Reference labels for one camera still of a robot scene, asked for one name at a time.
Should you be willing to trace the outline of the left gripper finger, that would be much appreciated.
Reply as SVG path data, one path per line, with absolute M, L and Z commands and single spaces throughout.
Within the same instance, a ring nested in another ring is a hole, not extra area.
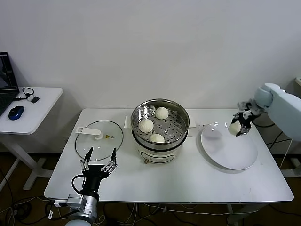
M 93 147 L 91 147 L 89 149 L 89 151 L 86 153 L 85 157 L 84 157 L 84 160 L 81 160 L 80 161 L 80 164 L 81 164 L 81 167 L 82 167 L 82 172 L 85 172 L 85 171 L 88 171 L 89 170 L 89 161 L 90 161 L 90 158 L 91 158 L 91 155 L 92 155 L 92 152 L 93 152 Z
M 101 172 L 112 173 L 118 165 L 116 158 L 116 148 L 114 148 L 110 161 L 101 168 Z

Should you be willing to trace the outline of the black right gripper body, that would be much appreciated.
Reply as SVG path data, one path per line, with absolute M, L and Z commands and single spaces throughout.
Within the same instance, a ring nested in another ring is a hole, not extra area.
M 253 114 L 251 110 L 243 110 L 238 112 L 238 121 L 242 128 L 250 129 L 252 120 Z

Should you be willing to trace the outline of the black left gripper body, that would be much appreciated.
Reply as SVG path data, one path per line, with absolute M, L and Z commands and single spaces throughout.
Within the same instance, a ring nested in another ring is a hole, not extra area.
M 109 172 L 101 170 L 104 165 L 90 165 L 89 170 L 83 172 L 85 183 L 82 188 L 83 195 L 98 195 L 100 183 L 109 176 Z

